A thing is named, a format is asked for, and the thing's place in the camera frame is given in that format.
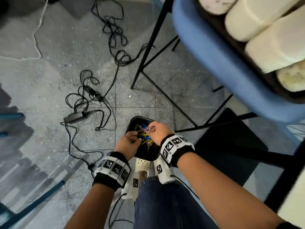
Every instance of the black mat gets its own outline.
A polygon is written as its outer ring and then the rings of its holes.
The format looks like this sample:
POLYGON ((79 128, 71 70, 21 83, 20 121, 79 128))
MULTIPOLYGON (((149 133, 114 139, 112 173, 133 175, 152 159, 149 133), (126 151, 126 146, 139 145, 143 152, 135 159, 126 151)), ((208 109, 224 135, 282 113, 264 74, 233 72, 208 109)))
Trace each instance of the black mat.
MULTIPOLYGON (((236 114, 227 108, 216 122, 229 120, 235 116, 236 114)), ((227 152, 215 151, 213 146, 206 146, 211 141, 268 151, 268 147, 242 121, 211 127, 199 139, 195 145, 196 153, 241 186, 248 180, 258 162, 227 152)))

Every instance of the black tray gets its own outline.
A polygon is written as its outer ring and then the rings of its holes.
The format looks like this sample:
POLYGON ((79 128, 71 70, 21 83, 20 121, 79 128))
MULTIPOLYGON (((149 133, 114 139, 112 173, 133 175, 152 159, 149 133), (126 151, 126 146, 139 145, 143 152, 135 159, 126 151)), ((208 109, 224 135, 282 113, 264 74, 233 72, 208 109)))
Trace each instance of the black tray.
POLYGON ((276 72, 263 73, 254 61, 245 53, 245 42, 238 42, 227 32, 224 25, 225 14, 212 15, 206 11, 198 0, 193 0, 200 17, 207 21, 236 54, 254 71, 260 80, 273 92, 294 104, 305 104, 305 91, 290 92, 278 81, 276 72))
MULTIPOLYGON (((129 131, 134 131, 136 124, 140 125, 142 123, 145 123, 145 125, 148 126, 151 122, 153 122, 153 120, 148 119, 146 117, 135 116, 130 120, 126 129, 126 133, 129 131)), ((137 150, 137 153, 135 154, 135 157, 147 161, 154 161, 158 158, 159 153, 160 146, 158 146, 157 144, 153 143, 149 149, 147 149, 147 144, 141 144, 137 150)))

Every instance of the person's left hand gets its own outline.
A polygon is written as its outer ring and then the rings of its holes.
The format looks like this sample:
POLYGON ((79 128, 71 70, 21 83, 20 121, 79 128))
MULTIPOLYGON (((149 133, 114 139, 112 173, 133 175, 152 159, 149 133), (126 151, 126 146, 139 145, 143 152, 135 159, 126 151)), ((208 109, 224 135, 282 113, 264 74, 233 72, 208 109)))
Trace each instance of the person's left hand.
POLYGON ((125 136, 121 137, 115 147, 115 152, 122 153, 127 161, 132 159, 141 145, 142 139, 137 138, 137 131, 130 131, 125 136))

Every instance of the hand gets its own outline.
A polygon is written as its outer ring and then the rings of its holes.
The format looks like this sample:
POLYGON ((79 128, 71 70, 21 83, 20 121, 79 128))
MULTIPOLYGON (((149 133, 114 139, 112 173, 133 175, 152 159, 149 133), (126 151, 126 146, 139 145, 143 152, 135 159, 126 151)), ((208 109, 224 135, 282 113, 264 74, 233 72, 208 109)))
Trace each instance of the hand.
POLYGON ((132 159, 141 145, 142 139, 137 138, 137 131, 130 131, 125 136, 121 137, 115 147, 115 152, 122 153, 127 161, 132 159))
POLYGON ((158 145, 161 145, 162 140, 170 135, 174 134, 169 127, 167 127, 163 123, 159 123, 157 121, 154 121, 149 124, 149 130, 147 131, 147 134, 150 136, 150 138, 158 145))

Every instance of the white cable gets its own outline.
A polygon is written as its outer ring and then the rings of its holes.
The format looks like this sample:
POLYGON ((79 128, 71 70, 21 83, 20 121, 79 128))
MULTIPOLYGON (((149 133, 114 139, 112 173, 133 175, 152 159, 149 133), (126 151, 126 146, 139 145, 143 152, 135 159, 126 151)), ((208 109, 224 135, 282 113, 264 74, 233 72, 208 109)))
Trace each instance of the white cable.
POLYGON ((33 39, 34 39, 34 46, 35 46, 35 49, 36 51, 38 52, 39 54, 39 57, 29 57, 29 58, 21 58, 21 59, 18 59, 18 58, 14 58, 14 57, 4 57, 4 56, 0 56, 0 58, 2 59, 10 59, 10 60, 16 60, 16 61, 26 61, 26 60, 34 60, 34 59, 40 59, 42 57, 42 54, 38 48, 38 44, 37 44, 37 40, 36 40, 36 37, 35 37, 35 34, 36 32, 39 30, 39 28, 42 26, 42 22, 43 22, 43 16, 44 16, 44 13, 45 13, 45 10, 47 9, 47 6, 48 6, 48 2, 49 0, 46 0, 45 2, 45 5, 43 7, 43 10, 42 10, 42 13, 41 13, 41 17, 39 19, 39 24, 37 26, 37 28, 34 30, 33 32, 33 39))

